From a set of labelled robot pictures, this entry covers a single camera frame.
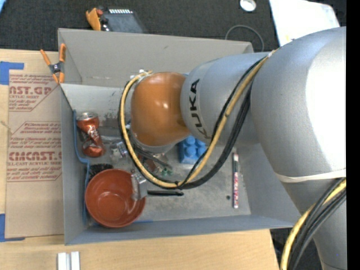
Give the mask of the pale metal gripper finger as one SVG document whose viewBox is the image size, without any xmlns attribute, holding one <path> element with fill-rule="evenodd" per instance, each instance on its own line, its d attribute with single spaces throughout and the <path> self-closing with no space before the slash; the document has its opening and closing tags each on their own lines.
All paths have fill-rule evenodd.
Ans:
<svg viewBox="0 0 360 270">
<path fill-rule="evenodd" d="M 132 182 L 132 199 L 134 201 L 139 201 L 147 196 L 147 180 L 146 178 L 139 174 L 133 173 L 131 174 L 131 182 Z"/>
<path fill-rule="evenodd" d="M 128 150 L 122 141 L 111 143 L 109 149 L 110 157 L 112 159 L 122 159 L 128 157 Z"/>
</svg>

